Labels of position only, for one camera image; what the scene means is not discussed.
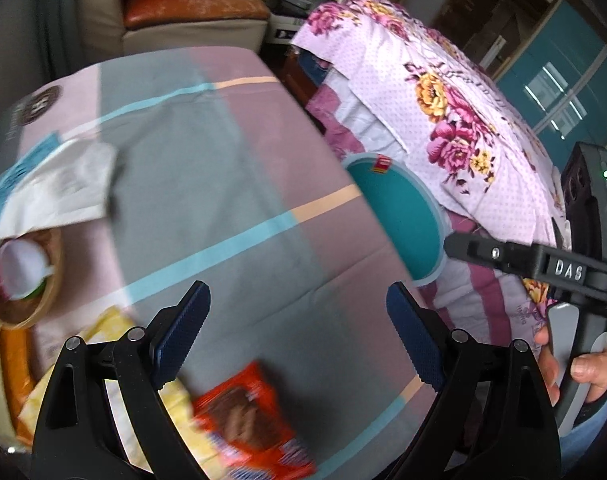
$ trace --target orange snack package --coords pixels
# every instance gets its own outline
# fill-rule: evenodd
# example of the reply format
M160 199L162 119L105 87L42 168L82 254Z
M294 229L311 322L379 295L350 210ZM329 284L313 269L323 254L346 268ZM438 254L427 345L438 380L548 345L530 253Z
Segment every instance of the orange snack package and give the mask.
M284 420L258 362L193 401L232 480L298 480L316 468Z
M17 439L22 444L32 447L32 435L19 419L21 409L35 387L35 381L28 369L29 336L27 328L0 330L0 357L10 420Z

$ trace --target window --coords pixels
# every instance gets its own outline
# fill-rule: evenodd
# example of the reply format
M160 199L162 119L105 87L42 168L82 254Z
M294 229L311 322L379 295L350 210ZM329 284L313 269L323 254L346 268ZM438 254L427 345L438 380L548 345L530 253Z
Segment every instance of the window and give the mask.
M552 127L561 134L561 139L565 140L574 127L583 121L586 116L586 109L579 99L573 97L565 108L562 108L553 116L550 122Z
M568 88L568 82L550 62L525 86L525 93L545 112L563 91Z

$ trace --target blue label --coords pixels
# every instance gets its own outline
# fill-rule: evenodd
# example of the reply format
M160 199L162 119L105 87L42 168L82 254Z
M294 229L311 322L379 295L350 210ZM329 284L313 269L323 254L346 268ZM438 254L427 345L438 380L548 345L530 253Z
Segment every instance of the blue label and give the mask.
M54 152L61 141L55 132L46 136L41 142L35 145L26 155L11 167L0 180L0 216L4 210L4 205L8 200L12 190L28 173L41 164L48 155Z

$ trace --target pink blanket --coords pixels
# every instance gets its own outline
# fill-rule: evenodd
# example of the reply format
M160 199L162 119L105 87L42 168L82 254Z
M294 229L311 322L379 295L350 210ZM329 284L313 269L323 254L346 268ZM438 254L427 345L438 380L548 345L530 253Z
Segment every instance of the pink blanket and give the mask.
M439 32L386 0L345 0L317 8L293 44L332 63L335 84L343 80L390 136L380 142L337 118L327 132L336 153L392 156L446 209L498 239L556 245L553 222L567 238L559 171L541 142ZM336 115L325 102L337 95L329 88L320 89L311 110Z

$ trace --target blue gripper pad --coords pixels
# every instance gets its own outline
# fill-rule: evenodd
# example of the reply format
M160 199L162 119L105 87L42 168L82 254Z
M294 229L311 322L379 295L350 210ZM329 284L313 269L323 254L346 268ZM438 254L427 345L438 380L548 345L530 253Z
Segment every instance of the blue gripper pad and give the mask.
M438 341L449 333L439 314L421 308L401 283L388 289L386 309L419 378L439 392L445 374Z
M195 282L177 306L170 307L174 320L159 338L153 341L152 385L158 390L175 380L181 365L210 312L210 288Z

